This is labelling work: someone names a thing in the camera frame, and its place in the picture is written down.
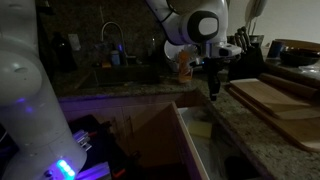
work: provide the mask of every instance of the kitchen counter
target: kitchen counter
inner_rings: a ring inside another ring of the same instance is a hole
[[[276,65],[268,66],[280,72]],[[161,76],[161,83],[157,85],[78,90],[77,87],[89,72],[88,69],[81,69],[69,74],[57,73],[52,84],[59,101],[170,94],[196,89],[209,99],[204,74],[195,74],[192,82],[185,85],[177,83],[176,75],[167,74]],[[225,74],[221,73],[220,76],[223,80],[222,85],[226,85]],[[272,127],[230,96],[225,88],[221,88],[217,101],[209,104],[214,116],[265,179],[320,178],[320,153],[306,152],[289,143]]]

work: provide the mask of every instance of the bowl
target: bowl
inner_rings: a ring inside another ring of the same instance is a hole
[[[286,47],[280,52],[280,59],[284,65],[308,66],[318,62],[320,53],[309,49]]]

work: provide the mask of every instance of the wooden cutting board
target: wooden cutting board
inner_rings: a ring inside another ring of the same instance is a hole
[[[250,101],[234,87],[228,89],[229,93],[246,105],[259,117],[276,128],[301,149],[320,152],[320,118],[283,121],[267,113],[261,106]]]
[[[258,79],[230,81],[231,86],[271,116],[281,120],[320,117],[320,106],[293,93],[266,84]]]

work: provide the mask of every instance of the cabinet door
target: cabinet door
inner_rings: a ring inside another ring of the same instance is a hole
[[[129,152],[140,151],[140,164],[154,167],[179,163],[171,103],[123,107]]]
[[[111,123],[110,131],[114,134],[116,142],[126,153],[129,153],[121,107],[64,112],[67,121],[73,121],[89,114],[93,115],[100,124],[109,121]]]

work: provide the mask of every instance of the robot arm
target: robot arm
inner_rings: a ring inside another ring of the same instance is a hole
[[[200,44],[202,65],[208,74],[210,99],[216,100],[220,89],[218,71],[224,59],[241,53],[241,48],[227,43],[228,8],[225,0],[203,0],[193,11],[179,15],[167,0],[146,0],[172,44]]]

